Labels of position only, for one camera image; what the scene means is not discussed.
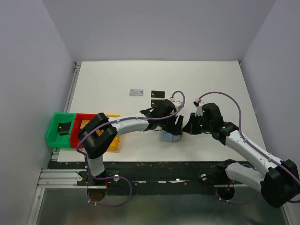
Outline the beige card holder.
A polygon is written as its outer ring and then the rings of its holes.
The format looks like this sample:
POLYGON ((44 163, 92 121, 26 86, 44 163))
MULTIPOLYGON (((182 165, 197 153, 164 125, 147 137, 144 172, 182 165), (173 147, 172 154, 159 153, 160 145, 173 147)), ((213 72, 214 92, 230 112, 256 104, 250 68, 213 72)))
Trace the beige card holder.
POLYGON ((172 135, 171 133, 168 133, 163 130, 159 132, 159 141, 161 142, 173 143, 181 140, 182 140, 182 135, 172 135))

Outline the light blue VIP card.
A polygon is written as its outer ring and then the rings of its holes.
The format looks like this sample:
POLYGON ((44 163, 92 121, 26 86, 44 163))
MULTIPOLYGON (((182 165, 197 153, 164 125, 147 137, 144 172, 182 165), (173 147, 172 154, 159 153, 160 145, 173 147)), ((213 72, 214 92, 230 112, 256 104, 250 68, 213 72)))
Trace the light blue VIP card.
POLYGON ((129 96, 130 97, 137 97, 137 96, 143 96, 143 89, 130 89, 129 96))

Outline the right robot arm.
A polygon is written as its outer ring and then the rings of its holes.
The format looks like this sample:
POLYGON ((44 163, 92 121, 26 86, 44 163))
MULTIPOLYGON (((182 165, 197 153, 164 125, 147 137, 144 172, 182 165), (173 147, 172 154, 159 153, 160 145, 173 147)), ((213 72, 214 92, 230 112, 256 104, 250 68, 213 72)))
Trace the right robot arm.
POLYGON ((279 208, 300 193, 299 174, 296 164, 283 161, 247 139, 231 122, 225 122, 215 103, 199 106, 190 114, 182 129, 190 135, 210 134, 215 140, 244 157, 253 168, 234 160, 226 160, 216 171, 218 182, 234 180, 259 192, 272 207, 279 208))

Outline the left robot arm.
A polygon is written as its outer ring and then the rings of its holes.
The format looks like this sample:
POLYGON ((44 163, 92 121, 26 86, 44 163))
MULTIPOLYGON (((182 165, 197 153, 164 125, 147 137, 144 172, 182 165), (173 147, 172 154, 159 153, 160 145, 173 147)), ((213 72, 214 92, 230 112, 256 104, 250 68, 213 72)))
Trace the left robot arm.
POLYGON ((145 132, 161 128, 174 136, 182 134, 183 116, 177 115, 183 108, 184 102, 174 98, 159 100, 154 107, 141 110, 129 117, 111 118, 104 113, 98 113, 78 133, 79 147, 83 147, 87 164, 88 180, 93 185, 103 182, 105 171, 103 154, 114 138, 132 133, 145 132))

